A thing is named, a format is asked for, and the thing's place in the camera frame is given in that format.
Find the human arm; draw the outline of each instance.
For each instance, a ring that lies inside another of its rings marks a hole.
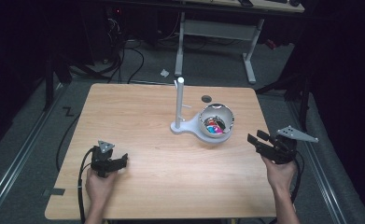
[[[86,191],[91,200],[86,224],[102,223],[108,199],[112,194],[118,172],[112,172],[107,178],[99,177],[91,168],[87,170]]]
[[[267,158],[261,158],[266,165],[267,179],[274,194],[277,223],[299,224],[300,221],[289,194],[289,186],[296,172],[295,163],[291,161],[286,164],[275,164]]]

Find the wrist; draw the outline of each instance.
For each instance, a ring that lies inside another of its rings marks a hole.
[[[106,202],[91,201],[90,209],[95,211],[102,211],[105,208]]]
[[[274,197],[281,198],[281,199],[290,199],[290,192],[289,189],[285,188],[273,188]]]

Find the wooden table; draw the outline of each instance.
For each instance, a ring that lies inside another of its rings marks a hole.
[[[183,104],[192,108],[182,109],[184,119],[206,106],[203,95],[234,113],[232,136],[220,145],[170,131],[175,120],[174,86],[94,84],[54,186],[65,192],[51,195],[46,217],[79,219],[78,170],[98,140],[116,145],[114,158],[129,154],[105,218],[274,217],[266,168],[246,141],[248,133],[268,131],[255,92],[185,86]],[[83,197],[88,209],[85,189]]]

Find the black cable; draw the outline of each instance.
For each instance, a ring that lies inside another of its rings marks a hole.
[[[69,125],[68,129],[65,131],[65,133],[63,134],[63,139],[61,140],[59,147],[57,148],[57,154],[56,154],[56,167],[57,167],[57,171],[60,172],[61,166],[59,164],[59,157],[60,157],[60,150],[61,150],[61,146],[63,145],[63,141],[65,140],[66,135],[69,133],[69,130],[72,128],[72,126],[74,125],[75,122],[77,122],[77,119],[80,117],[80,113],[77,115],[77,117],[74,119],[74,121],[72,121],[72,123]]]
[[[83,174],[83,171],[84,169],[87,167],[84,166],[84,163],[86,161],[86,158],[89,156],[90,153],[93,152],[93,147],[86,153],[86,155],[84,156],[83,158],[83,161],[80,165],[80,170],[79,170],[79,178],[77,180],[77,199],[78,199],[78,202],[79,202],[79,212],[80,212],[80,220],[81,220],[81,223],[84,224],[86,222],[86,217],[84,215],[84,206],[83,206],[83,193],[82,193],[82,174]]]
[[[57,55],[60,58],[60,60],[62,60],[63,62],[70,64],[70,65],[71,64],[74,65],[75,67],[77,67],[81,71],[85,72],[86,74],[91,75],[92,77],[95,77],[98,79],[107,79],[107,77],[103,76],[102,72],[104,72],[104,71],[96,72],[96,71],[92,70],[91,68],[89,68],[88,66],[86,66],[86,64],[79,63],[79,62],[75,61],[74,59],[69,58],[66,55],[63,55],[61,53],[58,53]]]
[[[109,77],[109,80],[107,81],[107,83],[112,81],[113,76],[116,74],[116,72],[118,72],[118,70],[120,70],[121,64],[123,63],[122,59],[120,58],[120,55],[118,55],[118,66],[115,68],[115,71],[112,73],[112,75]]]
[[[115,46],[113,46],[113,48],[112,48],[112,53],[111,54],[112,54],[112,57],[114,57],[114,60],[113,60],[113,63],[109,67],[105,68],[104,70],[96,72],[96,71],[90,69],[86,65],[80,64],[78,62],[73,61],[72,59],[69,59],[69,58],[63,56],[63,58],[66,61],[68,61],[70,64],[76,66],[79,70],[81,70],[83,72],[78,72],[77,70],[72,69],[71,67],[69,67],[69,71],[76,74],[76,75],[79,75],[79,76],[92,75],[93,77],[96,77],[96,78],[99,78],[99,79],[108,79],[109,80],[109,77],[105,77],[104,74],[106,74],[108,72],[111,72],[114,69],[115,69],[115,71],[118,71],[119,67],[121,66],[119,50],[121,48],[124,48],[125,42],[122,41],[124,39],[124,36],[125,36],[125,33],[121,33],[120,36],[119,36],[119,39],[121,41],[117,42],[115,44]]]
[[[174,35],[174,36],[172,36],[172,35],[175,33],[176,28],[178,27],[180,17],[181,17],[181,13],[179,12],[178,13],[178,16],[176,17],[176,21],[175,21],[175,25],[174,25],[173,31],[171,31],[171,33],[168,36],[166,36],[165,38],[158,39],[158,42],[159,43],[161,41],[163,41],[163,40],[172,39],[172,38],[175,38],[176,36],[179,36],[179,35]]]
[[[85,170],[88,166],[91,165],[91,162],[83,167],[83,170]]]
[[[185,49],[193,49],[193,50],[197,50],[197,49],[202,49],[202,48],[204,48],[205,46],[206,46],[206,44],[207,44],[207,38],[205,37],[205,36],[195,36],[196,38],[193,38],[193,39],[200,39],[200,38],[203,38],[204,39],[204,42],[203,42],[203,44],[199,47],[199,48],[189,48],[189,47],[187,47],[187,43],[185,43],[185,41],[184,41],[184,48]]]
[[[133,51],[135,51],[135,52],[137,52],[137,53],[139,53],[140,55],[141,55],[141,57],[142,57],[142,62],[141,62],[141,65],[139,66],[139,68],[134,72],[134,73],[132,73],[131,75],[130,75],[130,77],[129,77],[129,80],[127,81],[127,84],[130,84],[130,81],[132,80],[132,78],[133,78],[133,76],[135,76],[135,74],[142,68],[142,66],[144,65],[144,55],[141,53],[141,52],[139,52],[138,50],[136,50],[136,49],[131,49],[131,50],[133,50]]]
[[[290,196],[290,199],[292,200],[292,203],[295,202],[296,197],[298,196],[298,191],[299,191],[299,187],[301,186],[301,181],[302,181],[302,173],[304,171],[304,158],[302,156],[302,154],[298,151],[298,155],[302,158],[302,168],[300,167],[298,160],[295,158],[295,163],[296,166],[298,168],[298,175],[296,176],[296,184],[295,184],[295,188],[292,191],[292,194]]]
[[[121,63],[124,62],[124,56],[125,56],[125,48],[123,48],[123,51],[122,51],[122,54],[121,54]],[[119,82],[119,84],[121,84],[121,66],[119,68],[118,82]]]

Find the white bowl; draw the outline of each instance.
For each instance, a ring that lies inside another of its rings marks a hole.
[[[199,115],[200,130],[209,137],[221,137],[232,130],[234,115],[222,104],[208,105]]]

